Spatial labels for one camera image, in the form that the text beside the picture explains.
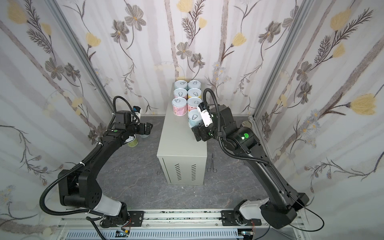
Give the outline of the pink can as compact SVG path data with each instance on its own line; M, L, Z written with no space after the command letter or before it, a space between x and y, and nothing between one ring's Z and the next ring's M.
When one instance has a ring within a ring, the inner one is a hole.
M187 109L187 100L185 98L174 98L172 100L173 112L175 116L184 116Z
M188 91L186 89L183 89L183 88L178 88L178 89L175 89L174 92L174 98L184 98L184 99L188 99Z
M188 98L188 100L187 100L188 112L190 112L191 110L195 110L199 106L200 103L202 103L202 99L200 99L198 97Z

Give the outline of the yellow label can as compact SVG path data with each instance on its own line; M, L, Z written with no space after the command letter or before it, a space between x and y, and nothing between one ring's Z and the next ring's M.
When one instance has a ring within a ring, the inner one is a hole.
M201 98L202 91L198 88L191 88L188 90L188 99L190 98Z

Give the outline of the teal coconut can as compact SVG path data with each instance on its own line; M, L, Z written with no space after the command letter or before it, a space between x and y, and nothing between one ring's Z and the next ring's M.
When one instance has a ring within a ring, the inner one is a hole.
M174 83L174 89L185 89L185 90L188 90L189 87L188 87L188 82L186 82L185 80L178 80L178 81L175 81Z
M188 82L188 90L190 89L201 89L202 88L202 83L197 80L191 80Z

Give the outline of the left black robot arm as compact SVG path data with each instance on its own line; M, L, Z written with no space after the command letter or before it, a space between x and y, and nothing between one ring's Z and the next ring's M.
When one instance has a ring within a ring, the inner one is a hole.
M127 205L105 196L97 177L113 153L127 144L130 137L149 135L153 125L141 122L140 108L136 106L128 105L129 110L118 111L117 100L128 102L124 97L114 97L113 117L102 133L100 142L70 170L61 171L58 178L43 191L39 206L44 213L51 216L92 215L87 220L92 223L100 221L102 228L123 227L132 223ZM61 205L73 207L74 210L58 212L47 207L46 197L55 186L59 187Z

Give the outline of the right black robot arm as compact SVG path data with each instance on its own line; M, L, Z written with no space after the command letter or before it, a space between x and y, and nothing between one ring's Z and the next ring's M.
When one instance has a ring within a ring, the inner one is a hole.
M305 193L297 192L280 174L266 155L260 140L248 127L238 127L229 107L219 105L213 90L202 93L197 107L203 123L192 127L197 141L218 141L230 158L244 161L254 173L268 197L264 200L241 201L235 208L232 223L246 225L248 221L265 220L271 227L281 229L290 225L309 202Z

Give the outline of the green label can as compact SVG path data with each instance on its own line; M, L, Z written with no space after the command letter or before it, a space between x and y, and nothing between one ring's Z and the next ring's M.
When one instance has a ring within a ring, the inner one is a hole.
M128 146L134 148L138 145L139 141L136 136L132 136L128 139Z

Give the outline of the grey metal cabinet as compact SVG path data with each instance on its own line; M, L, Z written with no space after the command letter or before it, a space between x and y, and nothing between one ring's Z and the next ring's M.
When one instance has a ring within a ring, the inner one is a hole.
M201 186L206 172L207 143L196 141L188 115L174 115L173 98L171 85L157 157L169 185Z

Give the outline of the metal scissors right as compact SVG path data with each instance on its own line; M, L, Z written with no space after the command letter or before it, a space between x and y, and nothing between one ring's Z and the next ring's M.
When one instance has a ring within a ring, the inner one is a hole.
M211 155L211 163L210 166L207 168L208 173L217 173L217 169L214 166L214 154Z

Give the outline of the dark open tin can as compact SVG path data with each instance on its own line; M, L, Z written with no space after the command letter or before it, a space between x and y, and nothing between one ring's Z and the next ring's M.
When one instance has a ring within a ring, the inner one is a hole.
M250 121L243 121L241 126L251 129L252 128L252 123Z

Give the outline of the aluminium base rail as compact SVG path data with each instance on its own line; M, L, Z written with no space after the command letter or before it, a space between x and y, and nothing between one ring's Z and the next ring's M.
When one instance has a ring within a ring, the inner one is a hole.
M144 224L149 224L151 227L171 226L171 227L212 227L214 223L219 223L223 227L240 227L260 226L265 220L248 221L246 225L237 225L231 222L233 210L222 211L204 211L204 210L186 210L186 211L131 211L128 210L132 217L132 223L127 226L142 227Z

